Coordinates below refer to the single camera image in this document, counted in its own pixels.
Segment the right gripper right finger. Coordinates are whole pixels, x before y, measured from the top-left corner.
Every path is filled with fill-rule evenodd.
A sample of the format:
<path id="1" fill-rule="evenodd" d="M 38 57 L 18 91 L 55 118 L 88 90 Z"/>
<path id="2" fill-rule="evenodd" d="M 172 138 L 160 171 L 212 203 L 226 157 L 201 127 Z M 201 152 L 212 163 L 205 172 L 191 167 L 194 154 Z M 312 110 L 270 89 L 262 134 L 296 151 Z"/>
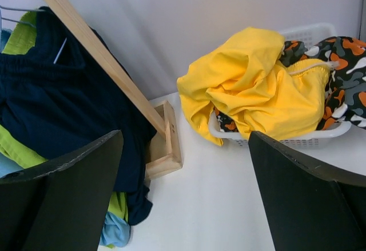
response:
<path id="1" fill-rule="evenodd" d="M 260 132 L 249 151 L 276 250 L 365 250 L 365 176 Z"/>

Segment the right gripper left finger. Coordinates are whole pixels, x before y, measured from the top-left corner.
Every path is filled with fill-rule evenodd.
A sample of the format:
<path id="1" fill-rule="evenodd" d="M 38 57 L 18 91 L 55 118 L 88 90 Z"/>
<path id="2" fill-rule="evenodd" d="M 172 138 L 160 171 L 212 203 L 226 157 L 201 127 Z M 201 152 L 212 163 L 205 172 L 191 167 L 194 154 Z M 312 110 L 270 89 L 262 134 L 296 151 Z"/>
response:
<path id="1" fill-rule="evenodd" d="M 1 178 L 2 250 L 97 250 L 124 139 L 90 144 Z"/>

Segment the light blue shorts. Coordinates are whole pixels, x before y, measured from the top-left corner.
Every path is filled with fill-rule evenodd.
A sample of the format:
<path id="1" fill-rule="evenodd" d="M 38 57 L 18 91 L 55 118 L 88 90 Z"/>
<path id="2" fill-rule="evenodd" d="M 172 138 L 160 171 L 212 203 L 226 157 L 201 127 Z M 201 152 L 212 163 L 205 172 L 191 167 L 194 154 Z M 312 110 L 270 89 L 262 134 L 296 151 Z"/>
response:
<path id="1" fill-rule="evenodd" d="M 20 55 L 1 55 L 1 125 L 43 162 L 10 162 L 1 179 L 2 250 L 122 246 L 126 221 L 107 210 L 122 134 L 99 95 L 106 75 L 63 30 L 40 30 Z"/>

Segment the yellow shorts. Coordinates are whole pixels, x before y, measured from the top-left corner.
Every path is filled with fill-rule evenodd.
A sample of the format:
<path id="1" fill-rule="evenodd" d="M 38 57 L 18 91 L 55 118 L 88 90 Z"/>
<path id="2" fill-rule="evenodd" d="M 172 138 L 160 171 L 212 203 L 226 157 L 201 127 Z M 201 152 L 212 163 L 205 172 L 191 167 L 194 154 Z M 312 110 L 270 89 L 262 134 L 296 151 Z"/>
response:
<path id="1" fill-rule="evenodd" d="M 316 130 L 324 114 L 329 63 L 302 58 L 284 66 L 285 39 L 276 31 L 248 27 L 189 65 L 178 78 L 182 112 L 204 139 L 214 111 L 227 115 L 244 139 L 259 131 L 276 139 Z"/>

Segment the orange camouflage shorts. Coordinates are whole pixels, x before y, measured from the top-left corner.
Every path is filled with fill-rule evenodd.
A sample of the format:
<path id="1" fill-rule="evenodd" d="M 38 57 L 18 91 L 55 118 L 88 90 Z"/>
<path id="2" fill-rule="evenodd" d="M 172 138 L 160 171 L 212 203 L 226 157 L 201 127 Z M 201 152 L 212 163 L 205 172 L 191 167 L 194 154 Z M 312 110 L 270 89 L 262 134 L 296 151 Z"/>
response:
<path id="1" fill-rule="evenodd" d="M 365 126 L 365 43 L 351 37 L 328 37 L 312 47 L 301 41 L 286 41 L 280 58 L 284 66 L 302 58 L 316 58 L 329 63 L 325 86 L 324 114 L 317 130 L 327 130 L 341 120 Z M 223 132 L 238 132 L 232 120 L 214 111 Z"/>

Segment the blue hanger of navy shorts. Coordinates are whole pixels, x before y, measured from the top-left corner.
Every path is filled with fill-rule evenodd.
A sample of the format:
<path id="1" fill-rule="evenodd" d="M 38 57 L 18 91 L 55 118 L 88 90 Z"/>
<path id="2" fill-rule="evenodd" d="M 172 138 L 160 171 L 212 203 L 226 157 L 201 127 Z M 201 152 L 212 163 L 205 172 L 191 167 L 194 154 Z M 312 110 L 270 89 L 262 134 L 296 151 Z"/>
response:
<path id="1" fill-rule="evenodd" d="M 59 60 L 59 58 L 60 58 L 60 56 L 61 56 L 61 54 L 62 54 L 62 51 L 63 51 L 63 49 L 64 49 L 64 47 L 65 47 L 66 43 L 67 43 L 67 38 L 65 38 L 65 39 L 63 40 L 63 43 L 62 43 L 61 47 L 59 48 L 59 51 L 58 51 L 57 55 L 55 56 L 55 59 L 54 59 L 54 61 L 53 61 L 53 64 L 56 64 L 56 63 L 57 63 L 57 61 Z"/>

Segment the lime green shorts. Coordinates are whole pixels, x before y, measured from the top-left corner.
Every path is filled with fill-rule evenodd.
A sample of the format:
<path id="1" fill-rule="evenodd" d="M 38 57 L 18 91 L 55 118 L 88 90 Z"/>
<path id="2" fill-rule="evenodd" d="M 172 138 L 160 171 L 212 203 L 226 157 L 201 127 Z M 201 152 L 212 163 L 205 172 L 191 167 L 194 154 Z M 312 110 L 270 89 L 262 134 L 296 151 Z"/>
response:
<path id="1" fill-rule="evenodd" d="M 28 12 L 17 23 L 14 30 L 1 31 L 1 52 L 9 55 L 24 55 L 35 46 L 37 30 L 36 14 Z M 17 141 L 4 126 L 1 126 L 1 176 L 30 168 L 46 161 L 35 151 Z M 109 201 L 100 245 L 122 248 L 130 240 L 128 206 L 124 192 L 113 192 Z"/>

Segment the wooden clothes rack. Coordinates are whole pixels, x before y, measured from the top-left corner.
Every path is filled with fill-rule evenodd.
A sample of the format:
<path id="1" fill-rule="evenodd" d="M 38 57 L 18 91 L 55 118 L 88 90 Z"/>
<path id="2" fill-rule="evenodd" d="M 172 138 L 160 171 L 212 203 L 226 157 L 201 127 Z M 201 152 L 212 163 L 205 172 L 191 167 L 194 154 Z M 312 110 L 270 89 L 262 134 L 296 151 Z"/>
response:
<path id="1" fill-rule="evenodd" d="M 153 180 L 181 169 L 183 162 L 172 105 L 168 101 L 162 101 L 153 106 L 146 99 L 68 0 L 44 1 L 156 129 L 157 134 L 147 148 L 145 178 Z"/>

